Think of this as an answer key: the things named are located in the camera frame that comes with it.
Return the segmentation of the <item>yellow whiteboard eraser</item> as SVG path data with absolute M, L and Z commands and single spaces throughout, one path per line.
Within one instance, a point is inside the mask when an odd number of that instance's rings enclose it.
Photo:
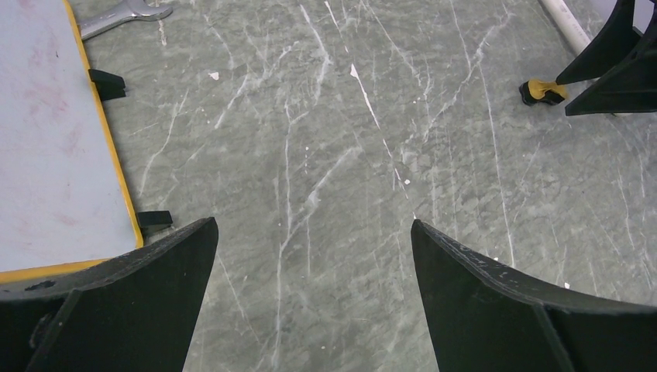
M 527 106 L 538 103 L 554 106 L 564 102 L 569 97 L 566 86 L 557 84 L 554 81 L 530 79 L 521 84 L 518 90 L 522 102 Z

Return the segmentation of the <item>yellow framed whiteboard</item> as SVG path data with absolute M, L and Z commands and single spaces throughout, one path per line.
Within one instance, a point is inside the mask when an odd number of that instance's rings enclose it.
M 1 3 L 1 281 L 139 249 L 136 211 L 66 1 Z

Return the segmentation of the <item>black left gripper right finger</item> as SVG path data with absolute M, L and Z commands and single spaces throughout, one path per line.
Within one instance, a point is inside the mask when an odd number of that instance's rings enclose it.
M 415 220 L 419 291 L 442 371 L 654 371 L 656 309 L 524 274 Z

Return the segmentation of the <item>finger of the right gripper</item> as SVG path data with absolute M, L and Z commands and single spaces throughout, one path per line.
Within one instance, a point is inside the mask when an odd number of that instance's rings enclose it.
M 614 10 L 565 69 L 564 83 L 594 80 L 565 107 L 567 116 L 656 111 L 656 13 L 643 34 L 631 10 Z
M 615 84 L 644 84 L 643 73 L 631 64 L 642 39 L 633 26 L 634 13 L 634 1 L 617 1 L 601 31 L 560 73 L 556 83 L 566 85 L 607 76 Z

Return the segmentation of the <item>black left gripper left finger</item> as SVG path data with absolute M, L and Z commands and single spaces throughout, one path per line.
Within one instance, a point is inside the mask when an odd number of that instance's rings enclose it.
M 84 270 L 1 286 L 3 371 L 180 371 L 218 245 L 213 218 Z

